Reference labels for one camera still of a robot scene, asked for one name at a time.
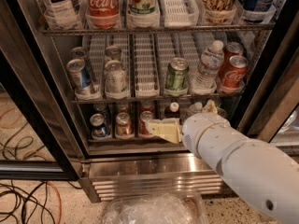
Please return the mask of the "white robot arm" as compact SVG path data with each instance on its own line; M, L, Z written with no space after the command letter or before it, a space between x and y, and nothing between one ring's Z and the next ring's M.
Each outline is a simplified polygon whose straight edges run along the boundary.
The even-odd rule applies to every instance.
M299 163L232 128L212 101L184 122L150 119L146 129L171 143L181 142L250 207L281 224L299 224Z

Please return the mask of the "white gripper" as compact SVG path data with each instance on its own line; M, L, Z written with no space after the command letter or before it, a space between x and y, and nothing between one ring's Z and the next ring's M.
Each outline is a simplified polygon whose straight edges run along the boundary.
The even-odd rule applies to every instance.
M204 113L196 113L188 117L181 132L179 119L151 119L146 122L146 129L163 140L173 144L181 142L196 157L199 157L199 141L205 131L212 126L222 124L230 127L230 122L218 115L218 108L213 100L208 100L203 108Z

